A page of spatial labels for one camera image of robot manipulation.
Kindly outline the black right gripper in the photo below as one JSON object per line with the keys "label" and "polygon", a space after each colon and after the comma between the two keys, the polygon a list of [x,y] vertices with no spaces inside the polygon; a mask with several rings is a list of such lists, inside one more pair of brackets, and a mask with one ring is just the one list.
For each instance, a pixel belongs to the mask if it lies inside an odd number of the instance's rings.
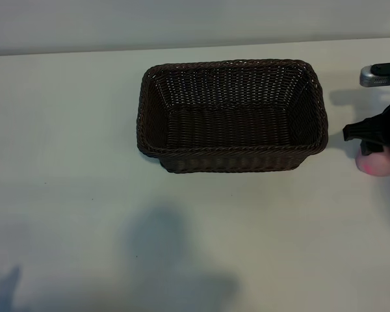
{"label": "black right gripper", "polygon": [[362,156],[390,153],[390,105],[381,114],[346,125],[343,137],[344,141],[360,139]]}

